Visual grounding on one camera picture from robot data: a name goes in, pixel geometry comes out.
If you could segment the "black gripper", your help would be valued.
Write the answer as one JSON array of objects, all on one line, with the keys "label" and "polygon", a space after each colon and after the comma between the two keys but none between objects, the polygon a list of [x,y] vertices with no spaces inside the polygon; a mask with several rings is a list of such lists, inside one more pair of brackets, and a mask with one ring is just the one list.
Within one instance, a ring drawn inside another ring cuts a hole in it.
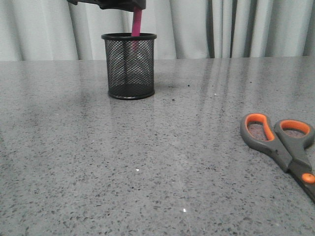
[{"label": "black gripper", "polygon": [[119,9],[123,11],[133,12],[135,8],[146,9],[146,0],[67,0],[73,5],[79,2],[98,5],[100,9]]}]

